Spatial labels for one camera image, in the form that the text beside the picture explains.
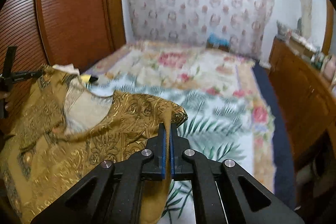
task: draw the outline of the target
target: patterned wallpaper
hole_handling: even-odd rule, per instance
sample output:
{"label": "patterned wallpaper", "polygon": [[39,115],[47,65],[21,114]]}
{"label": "patterned wallpaper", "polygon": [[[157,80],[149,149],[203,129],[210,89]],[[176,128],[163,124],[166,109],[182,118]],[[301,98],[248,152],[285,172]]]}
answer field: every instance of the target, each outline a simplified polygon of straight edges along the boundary
{"label": "patterned wallpaper", "polygon": [[128,0],[136,39],[205,45],[211,33],[259,59],[274,0]]}

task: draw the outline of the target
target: dresser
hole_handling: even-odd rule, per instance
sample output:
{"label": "dresser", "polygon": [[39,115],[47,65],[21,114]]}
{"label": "dresser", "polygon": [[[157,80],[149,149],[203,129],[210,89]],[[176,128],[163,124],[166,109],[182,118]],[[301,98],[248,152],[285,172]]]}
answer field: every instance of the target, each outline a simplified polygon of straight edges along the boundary
{"label": "dresser", "polygon": [[269,62],[269,79],[283,112],[296,167],[325,132],[336,152],[336,99],[329,83],[278,38]]}

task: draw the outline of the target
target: bed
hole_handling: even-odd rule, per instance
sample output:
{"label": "bed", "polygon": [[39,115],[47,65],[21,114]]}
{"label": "bed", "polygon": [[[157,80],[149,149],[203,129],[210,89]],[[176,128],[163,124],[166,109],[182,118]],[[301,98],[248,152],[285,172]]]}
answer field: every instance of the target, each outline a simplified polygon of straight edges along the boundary
{"label": "bed", "polygon": [[[189,119],[180,127],[179,134],[189,139],[193,149],[203,152],[213,160],[234,158],[287,206],[294,209],[294,166],[286,128],[268,75],[258,63],[220,50],[146,41],[131,46],[125,45],[86,73],[105,75],[111,79],[106,85],[88,85],[88,88],[98,95],[110,95],[115,89],[141,91],[180,104],[186,110]],[[198,103],[191,102],[188,105],[186,102],[191,93],[198,96]],[[215,98],[211,103],[213,107],[207,106],[202,109],[204,100],[213,99],[206,97],[207,95]],[[218,100],[223,98],[225,103],[218,103]],[[248,136],[240,137],[239,145],[235,146],[226,143],[223,136],[218,138],[218,135],[212,132],[213,137],[209,134],[206,136],[210,136],[214,141],[202,146],[200,143],[205,143],[205,139],[190,136],[189,133],[193,131],[196,131],[197,135],[203,122],[197,120],[195,112],[203,112],[202,117],[210,117],[212,112],[216,116],[214,118],[219,117],[216,114],[220,111],[230,112],[234,109],[233,112],[237,114],[241,107],[244,107],[239,105],[242,103],[241,99],[245,100],[245,107],[252,107],[252,111],[249,112],[252,115],[251,119],[244,115],[240,119],[248,124],[242,131],[253,131],[253,139],[249,139]],[[225,130],[224,126],[217,127],[219,131]],[[225,149],[232,148],[236,149],[236,153],[229,151],[224,155]],[[159,223],[190,223],[190,215],[193,214],[190,183],[173,181]]]}

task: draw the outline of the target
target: metal screw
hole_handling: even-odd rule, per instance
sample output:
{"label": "metal screw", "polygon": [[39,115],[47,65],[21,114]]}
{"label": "metal screw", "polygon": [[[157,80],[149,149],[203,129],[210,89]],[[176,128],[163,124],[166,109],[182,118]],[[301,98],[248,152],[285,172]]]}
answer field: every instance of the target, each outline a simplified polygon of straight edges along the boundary
{"label": "metal screw", "polygon": [[234,160],[225,160],[224,161],[224,164],[227,166],[227,167],[233,167],[235,166],[235,161]]}
{"label": "metal screw", "polygon": [[143,156],[150,156],[152,154],[152,151],[150,149],[144,149],[141,151],[141,154]]}
{"label": "metal screw", "polygon": [[185,153],[187,156],[189,156],[189,157],[195,155],[195,151],[192,150],[192,149],[187,149],[187,150],[184,151],[184,153]]}
{"label": "metal screw", "polygon": [[110,160],[103,160],[100,163],[100,166],[103,167],[103,168],[110,168],[112,166],[112,161],[110,161]]}

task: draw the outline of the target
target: white wall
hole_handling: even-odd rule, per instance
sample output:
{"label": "white wall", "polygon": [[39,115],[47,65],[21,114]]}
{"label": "white wall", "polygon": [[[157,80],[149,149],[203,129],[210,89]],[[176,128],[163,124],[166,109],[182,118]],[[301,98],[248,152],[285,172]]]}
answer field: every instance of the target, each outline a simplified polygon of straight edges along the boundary
{"label": "white wall", "polygon": [[268,62],[274,36],[278,33],[277,20],[286,24],[290,28],[296,28],[297,21],[300,17],[300,0],[274,0],[273,13],[269,22],[265,26],[264,37],[262,40],[262,61]]}
{"label": "white wall", "polygon": [[128,0],[121,0],[123,5],[123,15],[124,15],[124,27],[125,27],[125,36],[126,36],[126,42],[132,43],[135,42],[134,36],[133,36],[133,30],[131,25],[131,18],[129,16],[129,5]]}
{"label": "white wall", "polygon": [[327,23],[327,0],[312,0],[311,36],[309,41],[321,47],[324,41]]}

